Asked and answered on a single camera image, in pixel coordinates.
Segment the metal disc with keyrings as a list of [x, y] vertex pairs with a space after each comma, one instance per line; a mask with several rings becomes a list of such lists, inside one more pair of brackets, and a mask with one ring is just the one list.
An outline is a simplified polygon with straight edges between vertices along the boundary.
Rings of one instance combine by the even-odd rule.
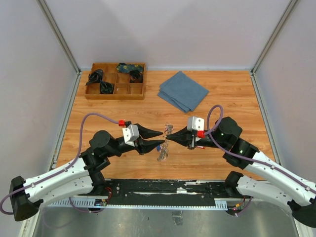
[[158, 158], [157, 161], [163, 161], [168, 158], [168, 145], [169, 145], [169, 140], [166, 139], [166, 135], [172, 134], [173, 131], [173, 125], [171, 123], [166, 123], [165, 124], [165, 129], [163, 131], [163, 138], [164, 138], [164, 143], [161, 144], [161, 150], [158, 152]]

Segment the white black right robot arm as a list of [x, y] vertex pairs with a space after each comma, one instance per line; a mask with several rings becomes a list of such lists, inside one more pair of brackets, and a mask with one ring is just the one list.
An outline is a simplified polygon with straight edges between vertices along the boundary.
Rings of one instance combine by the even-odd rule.
[[195, 147], [219, 148], [227, 163], [247, 170], [265, 179], [259, 184], [254, 179], [232, 171], [225, 180], [224, 193], [231, 198], [238, 194], [259, 198], [278, 205], [290, 212], [300, 223], [316, 226], [316, 184], [279, 165], [257, 147], [243, 140], [242, 128], [231, 118], [217, 121], [211, 132], [204, 129], [204, 119], [190, 117], [188, 125], [180, 131], [167, 135], [188, 149]]

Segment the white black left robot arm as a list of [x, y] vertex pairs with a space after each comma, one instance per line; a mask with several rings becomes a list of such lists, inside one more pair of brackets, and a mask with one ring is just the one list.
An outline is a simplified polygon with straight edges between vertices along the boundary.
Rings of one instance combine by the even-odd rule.
[[13, 178], [9, 198], [14, 220], [24, 221], [43, 207], [74, 195], [101, 195], [106, 189], [101, 171], [110, 165], [110, 157], [120, 157], [133, 150], [144, 155], [163, 143], [155, 139], [162, 132], [139, 124], [124, 127], [122, 134], [114, 138], [100, 130], [89, 141], [89, 148], [67, 164], [33, 178]]

